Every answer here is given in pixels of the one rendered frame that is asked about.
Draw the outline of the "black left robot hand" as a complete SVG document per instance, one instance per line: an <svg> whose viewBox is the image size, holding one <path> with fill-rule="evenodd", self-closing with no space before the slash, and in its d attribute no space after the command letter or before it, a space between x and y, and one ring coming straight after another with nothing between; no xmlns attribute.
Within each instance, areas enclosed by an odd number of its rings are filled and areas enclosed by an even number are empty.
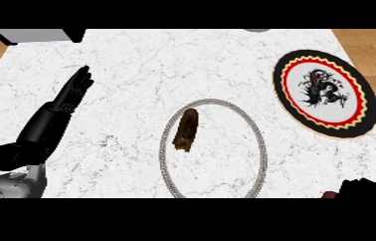
<svg viewBox="0 0 376 241"><path fill-rule="evenodd" d="M46 162L94 82L91 67L85 66L67 82L57 99L43 104L33 114L17 141L0 145L0 171Z"/></svg>

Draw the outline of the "grey and black appliance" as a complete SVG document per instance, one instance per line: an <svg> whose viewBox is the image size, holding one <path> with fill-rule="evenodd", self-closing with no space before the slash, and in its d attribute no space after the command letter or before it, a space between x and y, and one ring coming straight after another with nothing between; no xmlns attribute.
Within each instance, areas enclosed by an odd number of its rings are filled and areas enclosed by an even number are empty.
<svg viewBox="0 0 376 241"><path fill-rule="evenodd" d="M0 42L7 46L54 41L82 43L85 35L86 29L0 29Z"/></svg>

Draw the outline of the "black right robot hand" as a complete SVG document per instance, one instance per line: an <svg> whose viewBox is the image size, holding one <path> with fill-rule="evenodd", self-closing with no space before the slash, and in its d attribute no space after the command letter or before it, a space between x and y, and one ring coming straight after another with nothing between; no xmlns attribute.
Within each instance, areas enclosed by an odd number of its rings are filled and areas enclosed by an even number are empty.
<svg viewBox="0 0 376 241"><path fill-rule="evenodd" d="M376 182L368 178L346 180L343 182L338 198L376 198Z"/></svg>

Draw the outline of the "brown bell pepper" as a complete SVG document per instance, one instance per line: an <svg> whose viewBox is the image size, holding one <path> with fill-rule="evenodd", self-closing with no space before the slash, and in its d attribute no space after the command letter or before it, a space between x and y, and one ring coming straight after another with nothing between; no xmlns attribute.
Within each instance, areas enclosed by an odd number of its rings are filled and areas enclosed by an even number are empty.
<svg viewBox="0 0 376 241"><path fill-rule="evenodd" d="M173 141L176 149L191 151L191 146L195 140L198 127L198 111L188 109L181 121L179 132Z"/></svg>

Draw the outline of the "black red dragon-print plate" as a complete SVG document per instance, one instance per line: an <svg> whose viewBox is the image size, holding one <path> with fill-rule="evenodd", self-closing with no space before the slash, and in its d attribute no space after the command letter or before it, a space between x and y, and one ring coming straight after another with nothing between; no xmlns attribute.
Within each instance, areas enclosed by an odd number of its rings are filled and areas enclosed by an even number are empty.
<svg viewBox="0 0 376 241"><path fill-rule="evenodd" d="M296 120L334 138L363 136L376 124L376 95L358 69L316 50L284 55L274 70L279 101Z"/></svg>

